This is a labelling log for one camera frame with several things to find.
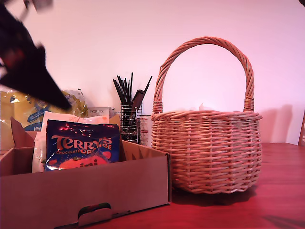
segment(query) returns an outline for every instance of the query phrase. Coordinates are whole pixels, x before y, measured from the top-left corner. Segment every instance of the label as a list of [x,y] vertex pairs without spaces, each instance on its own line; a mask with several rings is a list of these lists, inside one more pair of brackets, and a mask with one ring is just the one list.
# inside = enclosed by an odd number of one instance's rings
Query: label
[[150,115],[140,115],[140,142],[143,146],[152,145],[152,121]]
[[88,118],[94,116],[107,116],[109,118],[110,107],[88,107]]

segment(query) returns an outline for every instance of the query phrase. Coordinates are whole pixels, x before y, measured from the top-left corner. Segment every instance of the red table surface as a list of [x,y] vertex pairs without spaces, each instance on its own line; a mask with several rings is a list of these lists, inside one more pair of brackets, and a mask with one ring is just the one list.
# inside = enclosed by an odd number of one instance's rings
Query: red table surface
[[83,228],[305,228],[305,147],[263,144],[260,178],[245,192],[175,190],[170,205]]

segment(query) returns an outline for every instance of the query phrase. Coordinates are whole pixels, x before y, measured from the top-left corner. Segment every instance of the basket handle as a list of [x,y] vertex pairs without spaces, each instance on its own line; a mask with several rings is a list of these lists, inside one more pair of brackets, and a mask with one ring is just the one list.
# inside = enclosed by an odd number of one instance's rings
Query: basket handle
[[244,111],[254,111],[254,77],[253,70],[248,58],[232,43],[217,37],[199,37],[192,39],[180,45],[172,54],[166,59],[164,64],[160,67],[159,76],[156,83],[156,90],[153,98],[152,113],[157,114],[163,112],[162,92],[163,84],[168,69],[174,60],[184,51],[200,45],[200,44],[215,44],[229,50],[242,63],[244,72],[246,73],[246,93],[244,100]]

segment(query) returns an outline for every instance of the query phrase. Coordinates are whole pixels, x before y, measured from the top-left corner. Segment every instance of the blurry black object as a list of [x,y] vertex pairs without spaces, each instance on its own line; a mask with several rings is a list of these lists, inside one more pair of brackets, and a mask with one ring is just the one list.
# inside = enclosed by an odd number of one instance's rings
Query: blurry black object
[[0,58],[7,74],[0,84],[62,109],[71,106],[45,66],[45,49],[36,47],[22,22],[0,4]]
[[31,0],[36,11],[40,11],[46,7],[53,5],[53,0]]

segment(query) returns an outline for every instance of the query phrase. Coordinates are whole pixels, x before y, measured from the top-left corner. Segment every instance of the black object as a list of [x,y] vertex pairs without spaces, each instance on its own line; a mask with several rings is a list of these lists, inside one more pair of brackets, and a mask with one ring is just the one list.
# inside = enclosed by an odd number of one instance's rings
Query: black object
[[7,74],[0,84],[62,109],[71,105],[45,66],[45,49],[36,47],[22,22],[0,4],[0,58]]
[[130,119],[132,106],[121,106],[121,136],[122,140],[138,142],[136,118]]
[[145,87],[145,94],[146,94],[146,92],[147,92],[147,89],[148,89],[148,87],[149,87],[149,83],[151,82],[151,80],[152,80],[152,76],[151,76],[151,78],[149,79],[149,81],[148,81],[148,83],[147,83],[147,85],[146,85],[146,87]]
[[132,99],[132,78],[131,78],[131,80],[130,80],[130,89],[129,89],[129,97],[130,97],[130,99]]
[[131,98],[130,98],[130,80],[128,80],[128,87],[127,87],[127,101],[130,101]]
[[145,96],[145,91],[139,89],[132,100],[132,111],[135,111],[135,109],[139,111],[144,96]]
[[115,88],[116,88],[116,91],[118,92],[120,101],[121,101],[121,103],[123,104],[123,103],[124,103],[124,95],[122,94],[122,91],[121,91],[121,89],[120,89],[120,86],[119,86],[118,82],[116,82],[116,80],[113,80],[113,82],[114,82],[114,86],[115,86]]
[[126,78],[125,78],[125,80],[124,80],[124,89],[125,89],[125,95],[126,95],[126,103],[129,103],[129,100],[128,100],[128,94],[129,94],[129,92],[128,92],[128,88],[127,88],[127,81],[126,81]]

